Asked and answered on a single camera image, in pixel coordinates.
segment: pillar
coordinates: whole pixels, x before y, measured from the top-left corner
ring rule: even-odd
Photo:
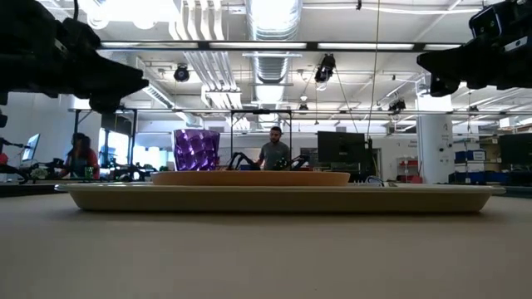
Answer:
[[[451,96],[433,98],[418,95],[418,110],[448,111]],[[452,139],[451,115],[420,115],[417,117],[418,160],[423,183],[449,183],[455,172],[455,151]]]

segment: desk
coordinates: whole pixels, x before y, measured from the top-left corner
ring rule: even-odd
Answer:
[[[532,201],[448,216],[87,213],[0,199],[0,298],[530,298]]]

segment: dark shirt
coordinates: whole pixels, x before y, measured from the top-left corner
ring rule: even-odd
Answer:
[[[281,158],[290,160],[290,148],[281,141],[276,144],[268,142],[260,150],[259,159],[264,160],[264,170],[272,170]]]

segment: computer monitor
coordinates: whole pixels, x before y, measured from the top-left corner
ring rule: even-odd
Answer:
[[[504,164],[532,164],[532,134],[499,137],[500,160]]]
[[[361,163],[367,160],[364,134],[318,132],[320,163]]]
[[[26,146],[29,147],[29,149],[25,149],[24,153],[22,154],[22,162],[27,162],[33,160],[33,157],[35,156],[35,150],[37,149],[37,144],[39,143],[39,137],[40,134],[35,134],[34,136],[30,137],[30,139],[27,141]]]

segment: ventilation duct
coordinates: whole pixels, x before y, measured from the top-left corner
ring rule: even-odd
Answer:
[[[295,39],[302,7],[302,0],[247,0],[250,39],[254,41]],[[286,83],[290,66],[289,59],[287,57],[253,57],[255,83]],[[255,86],[255,95],[261,104],[278,103],[283,99],[283,94],[283,86]]]

